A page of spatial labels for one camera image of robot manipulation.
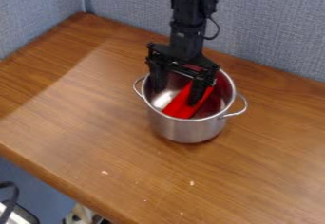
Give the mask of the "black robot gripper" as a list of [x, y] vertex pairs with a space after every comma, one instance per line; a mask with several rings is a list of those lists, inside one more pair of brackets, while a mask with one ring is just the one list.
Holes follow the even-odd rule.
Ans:
[[210, 86], [214, 86], [214, 75], [220, 69], [218, 64], [204, 55], [206, 37], [206, 22], [198, 26], [185, 26], [172, 23], [170, 43], [149, 43], [146, 63], [150, 70], [150, 81], [157, 93], [166, 89], [168, 78], [172, 72], [192, 78], [188, 104], [196, 106]]

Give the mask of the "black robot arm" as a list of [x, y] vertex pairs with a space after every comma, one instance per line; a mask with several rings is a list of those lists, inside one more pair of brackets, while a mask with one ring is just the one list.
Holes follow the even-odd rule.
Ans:
[[168, 45], [149, 43], [146, 63], [157, 92], [168, 85], [169, 73], [177, 72], [192, 78], [188, 104], [197, 105], [210, 86], [214, 86], [220, 65], [204, 55], [208, 20], [213, 21], [218, 0], [170, 0], [170, 42]]

